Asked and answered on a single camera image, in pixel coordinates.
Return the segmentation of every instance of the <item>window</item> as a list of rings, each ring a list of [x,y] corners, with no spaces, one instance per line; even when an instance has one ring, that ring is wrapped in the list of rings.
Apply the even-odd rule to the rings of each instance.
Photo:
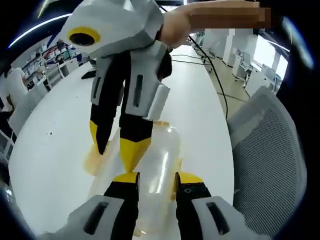
[[[288,61],[281,55],[279,59],[278,67],[276,68],[276,74],[279,75],[281,79],[284,79],[286,70],[288,66]]]
[[[261,65],[272,67],[276,55],[275,48],[263,37],[258,36],[256,48],[253,55],[253,60]]]

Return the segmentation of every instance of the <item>blurred hand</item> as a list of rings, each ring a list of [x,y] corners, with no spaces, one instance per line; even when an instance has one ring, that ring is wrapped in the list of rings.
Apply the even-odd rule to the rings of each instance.
[[[183,11],[168,11],[164,14],[160,41],[170,48],[177,48],[186,42],[190,31],[189,19]]]

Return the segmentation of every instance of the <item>person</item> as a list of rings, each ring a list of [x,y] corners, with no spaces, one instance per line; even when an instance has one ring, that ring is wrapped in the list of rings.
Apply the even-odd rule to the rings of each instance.
[[[47,62],[44,59],[44,57],[40,54],[40,53],[36,53],[35,54],[35,58],[36,58],[36,62],[38,64],[38,69],[37,69],[37,73],[38,73],[38,77],[41,79],[42,78],[42,74],[44,71],[47,70]]]
[[[54,60],[59,65],[61,65],[61,64],[63,64],[65,62],[64,58],[61,55],[56,56]]]
[[[20,67],[12,68],[10,65],[4,72],[6,100],[14,110],[21,100],[27,95],[26,75]]]

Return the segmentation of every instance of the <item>yellow camera ring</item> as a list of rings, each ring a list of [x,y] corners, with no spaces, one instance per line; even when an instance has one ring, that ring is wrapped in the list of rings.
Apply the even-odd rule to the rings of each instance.
[[[100,41],[99,33],[87,26],[75,27],[68,32],[69,40],[78,46],[88,47]]]

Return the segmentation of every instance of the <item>table surface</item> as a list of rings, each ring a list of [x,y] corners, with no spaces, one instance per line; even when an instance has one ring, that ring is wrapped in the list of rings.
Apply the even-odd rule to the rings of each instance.
[[[198,57],[190,46],[171,55]],[[200,59],[172,59],[201,63]],[[93,140],[89,130],[93,78],[86,63],[61,80],[27,119],[9,161],[16,203],[35,234],[54,232],[88,197],[94,176],[83,167]],[[181,170],[201,177],[212,196],[230,204],[234,194],[232,147],[225,116],[203,65],[172,61],[162,81],[171,90],[160,120],[181,135]],[[118,108],[111,136],[119,126]]]

